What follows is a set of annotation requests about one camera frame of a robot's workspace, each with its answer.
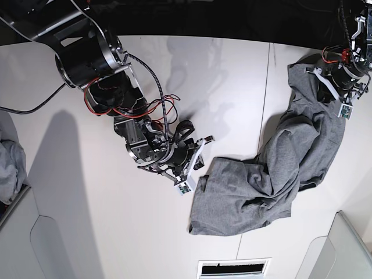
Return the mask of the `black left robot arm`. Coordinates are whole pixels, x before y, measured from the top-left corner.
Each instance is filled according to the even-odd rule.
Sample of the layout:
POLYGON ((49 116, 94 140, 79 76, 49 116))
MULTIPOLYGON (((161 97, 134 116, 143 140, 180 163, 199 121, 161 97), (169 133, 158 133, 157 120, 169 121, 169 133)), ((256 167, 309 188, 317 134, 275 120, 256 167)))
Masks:
POLYGON ((359 13, 351 1, 340 1, 338 14, 344 42, 327 46, 321 52, 321 76, 330 82, 335 95, 320 82, 317 99, 330 103, 336 99, 350 105, 369 91, 371 84, 371 1, 363 1, 359 13))

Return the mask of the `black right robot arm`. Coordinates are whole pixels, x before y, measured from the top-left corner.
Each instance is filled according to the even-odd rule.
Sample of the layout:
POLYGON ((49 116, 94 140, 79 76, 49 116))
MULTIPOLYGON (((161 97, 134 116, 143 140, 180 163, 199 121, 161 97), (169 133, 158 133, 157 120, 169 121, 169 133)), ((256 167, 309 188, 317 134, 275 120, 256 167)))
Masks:
POLYGON ((113 118, 115 133, 126 141, 140 169, 187 183, 203 167, 204 139, 194 141, 193 124, 184 120, 170 131, 167 116, 151 113, 174 108, 175 95, 148 102, 131 67, 134 56, 112 29, 95 19, 89 1, 2 1, 1 20, 29 41, 47 45, 70 88, 84 94, 88 110, 113 118))

